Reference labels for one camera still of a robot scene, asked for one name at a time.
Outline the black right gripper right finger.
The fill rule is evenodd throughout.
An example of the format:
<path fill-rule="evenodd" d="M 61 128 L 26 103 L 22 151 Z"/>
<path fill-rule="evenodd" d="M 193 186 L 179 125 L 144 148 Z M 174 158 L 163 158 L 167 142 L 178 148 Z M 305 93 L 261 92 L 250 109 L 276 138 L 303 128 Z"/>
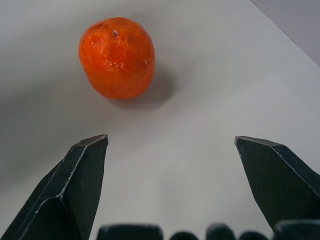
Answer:
<path fill-rule="evenodd" d="M 320 174 L 283 144 L 249 136 L 236 136 L 234 144 L 272 230 L 280 221 L 320 220 Z"/>

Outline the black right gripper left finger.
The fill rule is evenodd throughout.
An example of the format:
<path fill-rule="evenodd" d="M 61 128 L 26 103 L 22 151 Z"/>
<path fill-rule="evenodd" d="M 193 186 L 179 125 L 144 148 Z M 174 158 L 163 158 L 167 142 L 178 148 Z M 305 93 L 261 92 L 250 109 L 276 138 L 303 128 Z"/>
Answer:
<path fill-rule="evenodd" d="M 0 240 L 89 240 L 107 146 L 106 134 L 73 145 L 40 180 Z"/>

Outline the orange tangerine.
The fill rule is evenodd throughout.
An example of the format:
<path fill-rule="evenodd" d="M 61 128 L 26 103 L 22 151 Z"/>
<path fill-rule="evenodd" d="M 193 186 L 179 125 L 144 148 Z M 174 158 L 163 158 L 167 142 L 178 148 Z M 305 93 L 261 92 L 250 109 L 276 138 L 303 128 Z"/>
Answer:
<path fill-rule="evenodd" d="M 91 86 L 102 96 L 140 96 L 155 72 L 155 48 L 137 22 L 113 17 L 91 25 L 81 36 L 78 57 Z"/>

